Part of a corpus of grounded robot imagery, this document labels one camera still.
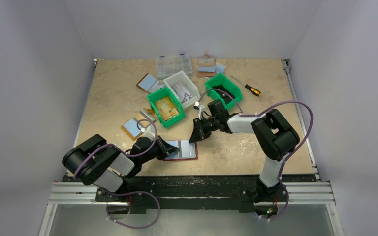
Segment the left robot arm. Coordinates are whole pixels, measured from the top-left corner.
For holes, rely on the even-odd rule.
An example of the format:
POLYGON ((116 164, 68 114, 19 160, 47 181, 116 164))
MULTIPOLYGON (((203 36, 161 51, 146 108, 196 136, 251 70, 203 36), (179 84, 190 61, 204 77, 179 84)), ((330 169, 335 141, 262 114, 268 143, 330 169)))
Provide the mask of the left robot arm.
POLYGON ((164 160, 178 153, 179 147, 169 144, 162 137, 139 137, 126 153, 95 134, 68 151, 62 164, 73 173, 73 178, 84 185, 96 185, 108 190, 114 201, 127 195, 124 178, 136 176, 143 164, 153 159, 164 160))

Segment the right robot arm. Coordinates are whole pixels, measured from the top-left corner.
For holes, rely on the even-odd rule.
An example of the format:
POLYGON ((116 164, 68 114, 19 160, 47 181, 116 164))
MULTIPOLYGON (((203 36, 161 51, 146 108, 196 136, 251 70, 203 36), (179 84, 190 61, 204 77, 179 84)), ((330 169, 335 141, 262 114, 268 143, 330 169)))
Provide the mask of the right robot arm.
POLYGON ((276 193, 275 186, 280 183, 283 162, 300 142, 298 133, 280 111, 271 109, 262 115, 230 114, 220 100, 214 100, 206 107, 195 102, 193 108, 198 111, 198 117, 193 120, 190 143, 207 139, 216 130, 256 136, 265 154, 256 192, 263 200, 273 197, 276 193))

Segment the red card holder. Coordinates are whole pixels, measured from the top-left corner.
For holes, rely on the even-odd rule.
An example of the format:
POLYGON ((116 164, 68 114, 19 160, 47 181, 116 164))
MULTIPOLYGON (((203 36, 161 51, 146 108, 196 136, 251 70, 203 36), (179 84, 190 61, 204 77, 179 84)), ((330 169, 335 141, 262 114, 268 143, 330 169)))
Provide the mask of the red card holder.
POLYGON ((198 159, 197 143, 190 143, 189 140, 166 140, 172 146, 178 147, 179 151, 171 154, 164 161, 185 161, 198 159))

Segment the silver magnetic stripe card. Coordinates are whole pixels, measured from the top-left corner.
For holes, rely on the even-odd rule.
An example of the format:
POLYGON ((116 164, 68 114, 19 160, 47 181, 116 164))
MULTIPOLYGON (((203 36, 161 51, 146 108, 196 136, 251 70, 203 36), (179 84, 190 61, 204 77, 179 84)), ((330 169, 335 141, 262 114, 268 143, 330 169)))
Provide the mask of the silver magnetic stripe card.
POLYGON ((196 154, 196 143, 189 143, 189 140, 180 140, 179 144, 179 154, 180 159, 194 159, 196 154))

